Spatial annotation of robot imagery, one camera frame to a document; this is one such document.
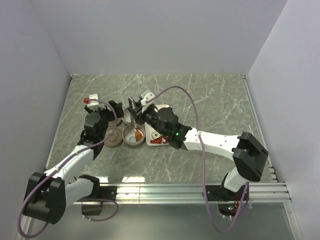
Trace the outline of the near metal lunch tin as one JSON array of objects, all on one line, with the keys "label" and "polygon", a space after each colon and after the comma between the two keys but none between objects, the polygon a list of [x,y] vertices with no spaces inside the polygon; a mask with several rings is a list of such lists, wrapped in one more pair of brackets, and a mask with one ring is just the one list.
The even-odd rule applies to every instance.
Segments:
[{"label": "near metal lunch tin", "polygon": [[132,148],[141,146],[146,138],[145,129],[139,124],[127,125],[122,132],[122,139],[126,145]]}]

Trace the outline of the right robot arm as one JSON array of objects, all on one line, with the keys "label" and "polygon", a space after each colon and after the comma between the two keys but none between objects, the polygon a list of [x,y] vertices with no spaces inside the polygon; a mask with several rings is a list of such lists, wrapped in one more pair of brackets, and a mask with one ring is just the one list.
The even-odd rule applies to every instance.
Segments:
[{"label": "right robot arm", "polygon": [[145,100],[128,99],[129,112],[138,124],[148,124],[175,149],[205,151],[234,161],[235,168],[228,172],[217,190],[207,195],[216,201],[229,202],[241,195],[247,182],[259,182],[269,153],[249,132],[241,135],[222,135],[197,130],[179,123],[171,107],[145,106]]}]

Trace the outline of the red curved sausage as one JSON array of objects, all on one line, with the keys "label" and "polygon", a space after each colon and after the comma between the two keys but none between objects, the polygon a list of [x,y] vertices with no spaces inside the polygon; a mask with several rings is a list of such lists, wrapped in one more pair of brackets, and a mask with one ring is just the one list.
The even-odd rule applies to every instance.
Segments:
[{"label": "red curved sausage", "polygon": [[162,144],[168,144],[168,137],[167,136],[162,136],[161,137],[161,139],[162,139]]}]

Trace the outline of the metal lunch tin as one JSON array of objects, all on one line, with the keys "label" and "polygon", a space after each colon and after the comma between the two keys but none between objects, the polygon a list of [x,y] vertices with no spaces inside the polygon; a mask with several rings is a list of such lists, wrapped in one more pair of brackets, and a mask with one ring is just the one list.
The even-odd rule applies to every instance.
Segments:
[{"label": "metal lunch tin", "polygon": [[122,139],[126,145],[132,148],[141,146],[146,138],[145,129],[139,124],[127,125],[122,132]]},{"label": "metal lunch tin", "polygon": [[129,108],[126,107],[123,110],[123,118],[122,121],[125,125],[129,126],[129,125],[134,125],[136,124],[135,120],[132,118],[131,113],[129,112]]}]

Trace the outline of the white round food piece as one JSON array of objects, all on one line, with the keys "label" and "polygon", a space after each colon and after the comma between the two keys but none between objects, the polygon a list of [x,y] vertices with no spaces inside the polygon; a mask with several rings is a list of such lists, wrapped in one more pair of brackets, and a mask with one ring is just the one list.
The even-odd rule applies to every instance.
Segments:
[{"label": "white round food piece", "polygon": [[130,136],[129,138],[128,138],[128,141],[129,142],[134,142],[136,140],[136,138],[134,137],[134,136]]}]

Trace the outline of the orange fried food piece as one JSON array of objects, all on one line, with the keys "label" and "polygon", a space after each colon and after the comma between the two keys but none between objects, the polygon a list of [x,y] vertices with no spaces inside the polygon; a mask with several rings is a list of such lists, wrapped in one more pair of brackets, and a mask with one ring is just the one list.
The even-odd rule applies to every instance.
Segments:
[{"label": "orange fried food piece", "polygon": [[135,129],[134,135],[135,135],[136,141],[140,141],[143,138],[143,134],[138,128]]}]

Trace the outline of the side aluminium rail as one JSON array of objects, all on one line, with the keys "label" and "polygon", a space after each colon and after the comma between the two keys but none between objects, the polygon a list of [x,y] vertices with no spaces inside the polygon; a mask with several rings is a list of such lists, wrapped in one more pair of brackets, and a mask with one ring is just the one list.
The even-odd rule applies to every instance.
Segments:
[{"label": "side aluminium rail", "polygon": [[[248,86],[248,82],[247,82],[247,76],[242,74],[242,75],[240,75],[240,78],[241,78],[241,80],[243,82],[243,86],[244,86],[246,95],[248,97],[249,105],[250,105],[250,108],[251,108],[251,112],[253,114],[254,122],[255,122],[256,127],[257,127],[257,131],[258,131],[258,135],[259,135],[260,140],[261,140],[261,144],[267,150],[268,149],[267,148],[267,144],[266,144],[266,141],[265,141],[265,138],[264,138],[264,135],[263,135],[261,124],[259,122],[257,111],[256,111],[256,108],[255,108],[255,105],[254,105],[254,101],[252,99],[252,95],[251,95],[250,90],[249,90],[249,86]],[[272,161],[270,159],[270,155],[268,155],[268,157],[267,157],[267,166],[268,166],[268,172],[269,172],[269,174],[271,176],[271,182],[279,182],[279,180],[277,178],[277,175],[276,175],[276,171],[274,169],[274,165],[273,165],[273,163],[272,163]]]}]

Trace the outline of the far metal lunch tin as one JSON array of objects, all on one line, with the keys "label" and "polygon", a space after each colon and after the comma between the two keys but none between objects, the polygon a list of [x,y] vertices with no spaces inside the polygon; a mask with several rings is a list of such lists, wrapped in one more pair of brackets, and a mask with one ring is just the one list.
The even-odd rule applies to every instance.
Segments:
[{"label": "far metal lunch tin", "polygon": [[131,113],[129,112],[129,108],[126,107],[123,110],[123,118],[122,121],[125,125],[129,126],[129,125],[134,125],[136,124],[135,120],[132,118]]}]

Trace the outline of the near brown tin lid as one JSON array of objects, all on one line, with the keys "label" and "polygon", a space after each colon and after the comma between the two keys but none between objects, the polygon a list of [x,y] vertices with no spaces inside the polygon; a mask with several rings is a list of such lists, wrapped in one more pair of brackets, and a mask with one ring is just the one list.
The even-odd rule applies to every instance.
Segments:
[{"label": "near brown tin lid", "polygon": [[104,145],[110,148],[119,146],[123,142],[123,132],[116,127],[113,134],[104,142]]}]

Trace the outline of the red sausage piece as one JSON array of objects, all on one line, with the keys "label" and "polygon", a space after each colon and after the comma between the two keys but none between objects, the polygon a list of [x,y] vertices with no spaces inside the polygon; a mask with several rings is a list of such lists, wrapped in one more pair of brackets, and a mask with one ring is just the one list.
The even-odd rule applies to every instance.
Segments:
[{"label": "red sausage piece", "polygon": [[156,144],[162,144],[162,142],[163,142],[163,139],[160,137],[160,138],[157,138],[157,139],[152,139],[152,140],[150,140],[150,144],[152,144],[152,145],[156,145]]}]

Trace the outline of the sushi roll piece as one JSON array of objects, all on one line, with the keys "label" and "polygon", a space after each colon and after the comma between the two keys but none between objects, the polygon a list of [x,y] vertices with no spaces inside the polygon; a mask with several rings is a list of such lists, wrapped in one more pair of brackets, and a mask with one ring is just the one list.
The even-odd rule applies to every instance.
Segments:
[{"label": "sushi roll piece", "polygon": [[161,137],[161,134],[158,133],[157,131],[154,131],[151,133],[151,137],[153,140],[159,139]]}]

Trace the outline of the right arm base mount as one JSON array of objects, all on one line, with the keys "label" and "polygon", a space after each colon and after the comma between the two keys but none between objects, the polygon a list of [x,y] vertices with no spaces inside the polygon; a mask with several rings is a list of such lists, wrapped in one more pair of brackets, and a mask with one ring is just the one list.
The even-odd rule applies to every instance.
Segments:
[{"label": "right arm base mount", "polygon": [[231,218],[236,216],[245,185],[237,192],[232,192],[218,185],[206,185],[205,190],[209,202],[218,202],[217,208],[222,216]]}]

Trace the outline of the brown tin lid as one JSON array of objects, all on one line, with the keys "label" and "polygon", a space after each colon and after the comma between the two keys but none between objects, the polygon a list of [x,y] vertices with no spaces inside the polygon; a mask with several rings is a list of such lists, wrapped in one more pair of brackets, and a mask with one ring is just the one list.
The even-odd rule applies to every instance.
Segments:
[{"label": "brown tin lid", "polygon": [[123,118],[117,118],[117,120],[109,121],[108,122],[108,127],[114,127],[114,126],[120,126],[123,122]]},{"label": "brown tin lid", "polygon": [[104,142],[104,145],[110,148],[119,146],[123,142],[123,132],[116,127],[113,134]]}]

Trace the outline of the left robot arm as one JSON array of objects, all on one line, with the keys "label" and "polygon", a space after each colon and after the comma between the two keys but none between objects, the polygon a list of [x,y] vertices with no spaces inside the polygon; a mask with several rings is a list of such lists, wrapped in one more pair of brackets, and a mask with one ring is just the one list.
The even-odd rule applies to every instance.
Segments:
[{"label": "left robot arm", "polygon": [[90,175],[74,179],[102,151],[109,122],[124,116],[123,104],[113,100],[103,102],[92,96],[84,99],[87,111],[84,129],[74,150],[60,163],[44,173],[35,172],[28,180],[21,213],[45,223],[56,224],[67,207],[88,199],[100,200],[100,180]]}]

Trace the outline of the metal tongs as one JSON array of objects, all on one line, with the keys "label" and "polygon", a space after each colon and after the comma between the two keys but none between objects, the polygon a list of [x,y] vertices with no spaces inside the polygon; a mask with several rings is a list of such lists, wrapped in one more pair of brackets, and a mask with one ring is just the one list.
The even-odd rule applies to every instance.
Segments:
[{"label": "metal tongs", "polygon": [[134,119],[134,109],[136,107],[136,103],[131,96],[128,97],[128,102],[129,102],[128,111],[130,113],[130,126],[132,127],[133,131],[136,132],[136,127],[135,127],[136,123]]}]

